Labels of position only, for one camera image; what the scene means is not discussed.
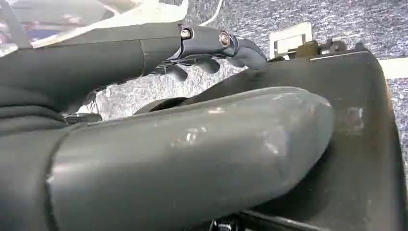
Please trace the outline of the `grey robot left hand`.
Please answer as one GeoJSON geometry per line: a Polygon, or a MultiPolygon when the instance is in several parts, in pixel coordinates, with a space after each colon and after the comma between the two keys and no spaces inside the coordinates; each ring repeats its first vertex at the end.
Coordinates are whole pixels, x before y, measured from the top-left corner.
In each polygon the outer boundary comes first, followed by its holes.
{"type": "Polygon", "coordinates": [[[234,56],[220,31],[187,47],[179,23],[88,30],[0,59],[3,231],[178,230],[296,186],[333,132],[334,110],[267,87],[127,118],[69,125],[94,90],[149,74],[178,50],[234,56]]]}

